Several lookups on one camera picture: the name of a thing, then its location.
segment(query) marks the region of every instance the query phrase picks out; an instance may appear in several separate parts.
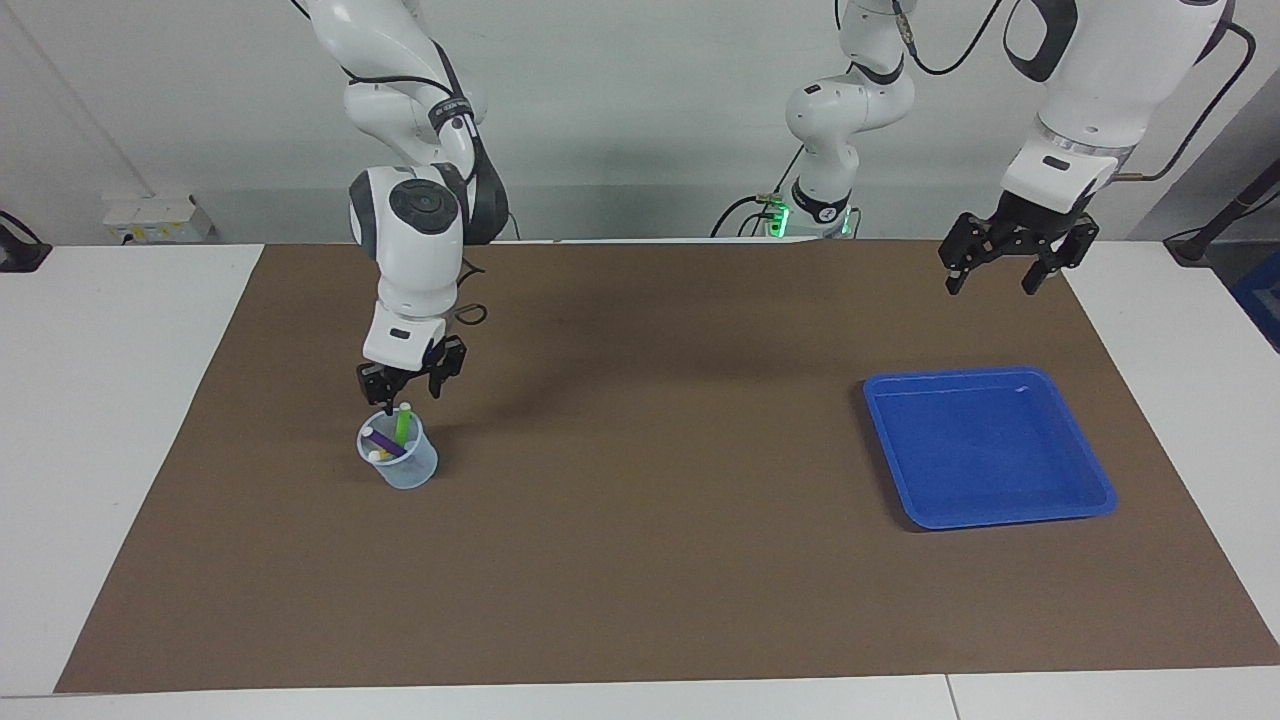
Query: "purple marker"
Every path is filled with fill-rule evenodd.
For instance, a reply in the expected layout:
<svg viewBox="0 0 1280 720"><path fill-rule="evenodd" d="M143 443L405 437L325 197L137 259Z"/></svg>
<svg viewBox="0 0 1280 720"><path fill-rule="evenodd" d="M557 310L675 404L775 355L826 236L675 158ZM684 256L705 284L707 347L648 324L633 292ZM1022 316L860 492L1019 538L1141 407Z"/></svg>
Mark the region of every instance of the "purple marker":
<svg viewBox="0 0 1280 720"><path fill-rule="evenodd" d="M365 428L360 430L360 437L367 439L369 442L376 445L378 447L385 450L387 452L390 452L396 457L404 456L403 447L396 445L396 441L375 430L374 428L370 428L369 425L365 425Z"/></svg>

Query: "pen holder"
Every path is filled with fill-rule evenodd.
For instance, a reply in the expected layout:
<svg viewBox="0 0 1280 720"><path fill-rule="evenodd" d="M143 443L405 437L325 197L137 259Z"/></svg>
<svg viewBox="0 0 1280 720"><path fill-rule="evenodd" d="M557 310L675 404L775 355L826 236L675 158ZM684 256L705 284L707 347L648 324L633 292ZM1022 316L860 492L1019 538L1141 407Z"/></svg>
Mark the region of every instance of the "pen holder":
<svg viewBox="0 0 1280 720"><path fill-rule="evenodd" d="M356 452L361 460L372 465L375 470L387 480L387 484L396 489L413 489L422 486L435 474L435 468L440 462L440 456L426 439L422 421L413 415L408 429L408 442L404 443L404 455L401 457L388 457L387 460L370 460L369 454L380 450L372 441L362 437L365 428L374 428L387 437L396 436L396 416L378 413L365 420L356 433Z"/></svg>

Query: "marker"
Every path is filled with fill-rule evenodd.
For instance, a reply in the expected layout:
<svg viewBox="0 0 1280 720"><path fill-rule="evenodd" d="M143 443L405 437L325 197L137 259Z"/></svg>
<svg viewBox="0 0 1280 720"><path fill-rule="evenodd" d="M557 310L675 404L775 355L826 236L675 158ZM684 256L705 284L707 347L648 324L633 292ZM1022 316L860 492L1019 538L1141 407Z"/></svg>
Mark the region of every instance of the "marker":
<svg viewBox="0 0 1280 720"><path fill-rule="evenodd" d="M376 445L378 447L385 450L387 452L390 452L396 457L404 456L403 447L396 445L396 441L375 430L374 428L370 428L369 425L365 425L365 429L360 430L360 437L367 439L369 442Z"/></svg>
<svg viewBox="0 0 1280 720"><path fill-rule="evenodd" d="M401 402L399 413L396 414L396 445L404 447L412 424L413 414L410 411L408 402Z"/></svg>

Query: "light blue cup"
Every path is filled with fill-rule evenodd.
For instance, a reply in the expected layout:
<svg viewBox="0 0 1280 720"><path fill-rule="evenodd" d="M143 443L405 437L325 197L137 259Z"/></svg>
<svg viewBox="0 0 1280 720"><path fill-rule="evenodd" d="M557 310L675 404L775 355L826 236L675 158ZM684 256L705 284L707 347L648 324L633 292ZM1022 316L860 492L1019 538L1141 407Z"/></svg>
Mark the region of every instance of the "light blue cup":
<svg viewBox="0 0 1280 720"><path fill-rule="evenodd" d="M378 413L365 420L356 433L356 452L361 460L369 462L387 480L387 484L396 489L413 489L421 487L435 474L435 468L440 464L440 456L426 439L422 423L417 415L412 416L408 429L408 442L404 443L404 455L389 457L387 460L370 460L369 454L379 450L369 438L361 437L365 428L374 428L387 437L396 437L396 416Z"/></svg>

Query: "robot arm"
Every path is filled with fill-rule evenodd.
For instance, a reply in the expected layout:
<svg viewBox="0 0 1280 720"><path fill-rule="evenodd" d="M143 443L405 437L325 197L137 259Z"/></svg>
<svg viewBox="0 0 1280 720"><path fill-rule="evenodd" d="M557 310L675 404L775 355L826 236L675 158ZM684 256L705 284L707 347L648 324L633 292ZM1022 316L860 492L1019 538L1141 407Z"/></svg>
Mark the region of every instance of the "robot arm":
<svg viewBox="0 0 1280 720"><path fill-rule="evenodd" d="M914 6L902 3L904 12ZM838 231L845 219L858 174L852 136L896 123L915 102L890 0L850 0L841 28L850 70L796 90L787 101L787 127L804 143L791 187L799 210L792 225L815 234Z"/></svg>
<svg viewBox="0 0 1280 720"><path fill-rule="evenodd" d="M310 14L352 76L348 115L407 163L369 168L351 186L352 233L381 272L364 346L370 363L357 374L369 402L389 413L411 379L429 375L439 396L461 370L466 346L448 334L447 316L462 246L502 231L507 196L477 129L483 96L463 90L417 0L311 0Z"/></svg>
<svg viewBox="0 0 1280 720"><path fill-rule="evenodd" d="M1142 141L1152 114L1230 22L1231 0L1033 0L1044 36L1030 56L1009 49L1014 67L1044 82L1036 127L1001 181L995 214L964 214L938 255L947 290L1004 255L1034 256L1023 290L1084 259L1098 227L1084 213ZM1055 243L1062 241L1055 250Z"/></svg>

